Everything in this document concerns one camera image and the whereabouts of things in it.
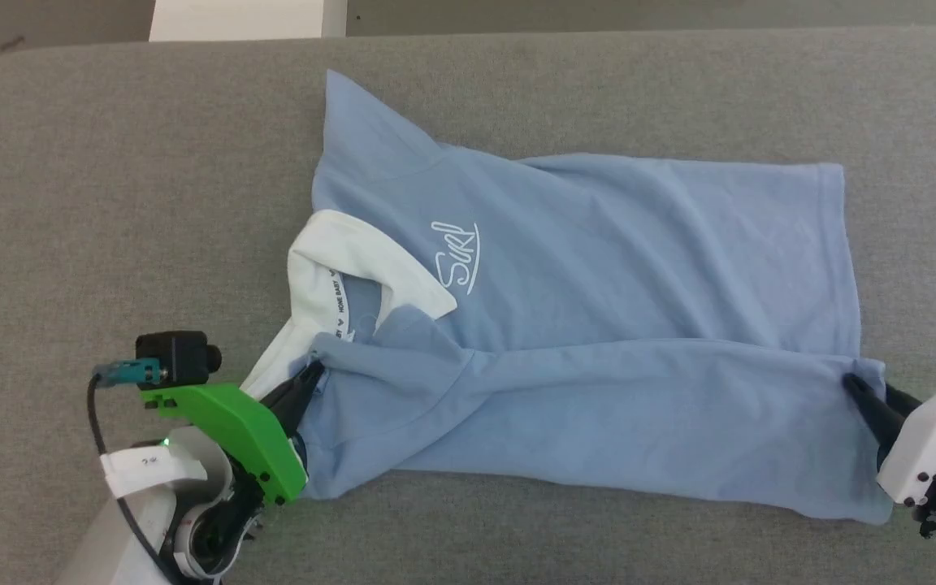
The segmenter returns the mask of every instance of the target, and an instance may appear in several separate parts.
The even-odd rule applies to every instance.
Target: light blue t-shirt
[[[354,342],[302,430],[308,496],[386,470],[527,475],[815,518],[885,522],[876,442],[840,387],[857,371],[843,170],[573,154],[508,160],[433,141],[327,77],[316,210],[371,223],[457,299]]]

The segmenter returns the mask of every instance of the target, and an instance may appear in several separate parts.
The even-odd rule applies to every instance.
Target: black cable
[[[100,432],[100,421],[96,416],[96,387],[100,383],[100,378],[99,374],[95,374],[93,378],[90,379],[89,389],[85,395],[85,408],[89,412],[89,428],[93,430],[93,441],[96,441],[96,451],[100,455],[107,455],[107,445],[103,442],[103,434]],[[157,569],[164,575],[164,578],[166,578],[171,585],[183,585],[183,582],[186,581],[185,578],[177,577],[175,571],[172,571],[171,567],[161,558],[161,555],[151,547],[150,542],[146,540],[144,531],[140,528],[140,523],[137,522],[137,519],[132,515],[132,509],[129,508],[129,504],[123,497],[119,497],[118,499],[118,508],[122,511],[122,518],[125,518],[125,522],[129,525],[129,530],[132,531],[132,535],[136,537],[136,540],[140,541],[140,546],[146,551],[149,558],[153,560]]]

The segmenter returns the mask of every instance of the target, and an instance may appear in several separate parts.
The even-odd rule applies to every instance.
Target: green plastic part
[[[291,502],[307,475],[275,415],[236,384],[142,390],[142,400],[164,418],[186,418],[244,466],[265,501]]]

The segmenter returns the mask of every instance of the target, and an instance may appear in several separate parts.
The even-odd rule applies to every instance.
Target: gray fabric surface
[[[90,364],[203,328],[239,380],[284,321],[323,72],[438,140],[847,167],[864,347],[936,392],[936,29],[108,45],[0,58],[0,584],[51,583],[106,497]],[[164,428],[105,393],[118,448]],[[936,540],[784,510],[390,474],[272,511],[229,582],[936,583]]]

